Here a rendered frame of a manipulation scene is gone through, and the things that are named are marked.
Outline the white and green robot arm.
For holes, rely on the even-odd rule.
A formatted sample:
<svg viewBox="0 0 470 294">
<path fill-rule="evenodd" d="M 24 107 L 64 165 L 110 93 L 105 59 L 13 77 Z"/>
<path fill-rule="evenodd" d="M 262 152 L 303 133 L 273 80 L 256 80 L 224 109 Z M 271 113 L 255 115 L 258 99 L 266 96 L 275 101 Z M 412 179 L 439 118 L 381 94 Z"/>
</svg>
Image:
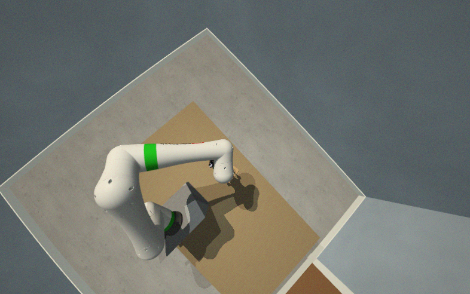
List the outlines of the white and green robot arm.
<svg viewBox="0 0 470 294">
<path fill-rule="evenodd" d="M 213 176 L 217 182 L 232 180 L 233 145 L 226 139 L 117 146 L 109 152 L 105 169 L 94 189 L 95 202 L 124 229 L 137 256 L 152 260 L 162 252 L 166 236 L 179 231 L 183 217 L 180 212 L 172 212 L 151 201 L 144 203 L 139 173 L 208 160 L 214 160 Z"/>
</svg>

